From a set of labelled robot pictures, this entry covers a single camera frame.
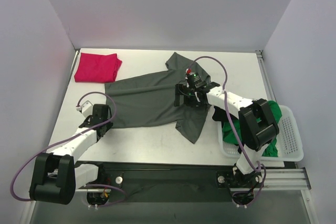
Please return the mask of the grey t shirt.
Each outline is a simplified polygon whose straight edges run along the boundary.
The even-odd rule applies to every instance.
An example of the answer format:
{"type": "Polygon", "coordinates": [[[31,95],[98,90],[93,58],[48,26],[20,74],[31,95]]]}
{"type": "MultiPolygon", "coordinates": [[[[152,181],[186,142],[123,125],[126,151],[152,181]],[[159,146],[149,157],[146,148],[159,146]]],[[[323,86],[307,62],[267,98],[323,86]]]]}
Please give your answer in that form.
{"type": "Polygon", "coordinates": [[[123,79],[104,85],[105,93],[113,100],[117,113],[113,119],[116,129],[152,127],[175,123],[175,128],[191,143],[202,132],[209,107],[191,108],[185,104],[174,106],[175,85],[184,80],[185,70],[191,66],[201,78],[210,75],[197,63],[174,53],[165,63],[167,70],[123,79]]]}

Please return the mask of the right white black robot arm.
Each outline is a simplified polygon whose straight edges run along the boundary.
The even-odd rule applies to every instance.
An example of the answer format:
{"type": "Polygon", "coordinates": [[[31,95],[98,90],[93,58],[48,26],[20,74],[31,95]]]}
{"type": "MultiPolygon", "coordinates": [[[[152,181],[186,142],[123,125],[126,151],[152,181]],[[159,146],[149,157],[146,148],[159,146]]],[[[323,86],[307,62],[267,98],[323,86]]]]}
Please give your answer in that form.
{"type": "Polygon", "coordinates": [[[180,96],[183,96],[186,106],[212,105],[225,111],[242,152],[235,164],[233,182],[245,186],[251,181],[251,173],[261,171],[262,154],[279,134],[278,123],[268,101],[227,92],[220,84],[208,83],[190,69],[186,72],[185,81],[186,84],[175,85],[174,106],[180,105],[180,96]]]}

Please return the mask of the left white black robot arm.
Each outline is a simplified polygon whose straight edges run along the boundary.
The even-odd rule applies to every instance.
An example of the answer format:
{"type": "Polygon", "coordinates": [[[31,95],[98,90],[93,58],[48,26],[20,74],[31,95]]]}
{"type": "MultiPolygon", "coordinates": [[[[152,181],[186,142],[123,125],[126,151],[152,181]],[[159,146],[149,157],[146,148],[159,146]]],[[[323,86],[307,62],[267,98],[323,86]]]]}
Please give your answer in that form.
{"type": "Polygon", "coordinates": [[[75,191],[86,184],[100,188],[106,183],[106,175],[101,164],[78,164],[84,152],[96,144],[113,126],[112,122],[90,129],[112,118],[111,108],[106,104],[95,104],[76,130],[79,136],[50,153],[41,153],[35,159],[29,197],[43,201],[67,205],[75,191]]]}

